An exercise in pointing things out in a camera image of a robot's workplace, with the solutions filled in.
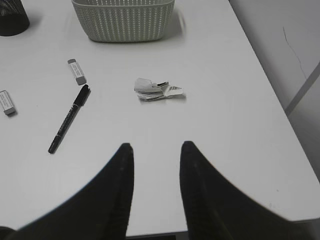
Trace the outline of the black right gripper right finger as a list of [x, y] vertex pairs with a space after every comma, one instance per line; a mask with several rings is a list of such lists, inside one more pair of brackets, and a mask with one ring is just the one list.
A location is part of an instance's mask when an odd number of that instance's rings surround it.
[[191, 240], [318, 240], [319, 219], [290, 221], [229, 182], [192, 141], [181, 147], [179, 183]]

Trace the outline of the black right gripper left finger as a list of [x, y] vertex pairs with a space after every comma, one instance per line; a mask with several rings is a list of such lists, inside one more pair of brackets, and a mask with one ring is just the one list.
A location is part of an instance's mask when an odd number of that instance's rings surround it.
[[123, 143], [101, 171], [51, 212], [14, 230], [2, 226], [2, 240], [124, 240], [134, 191], [134, 153]]

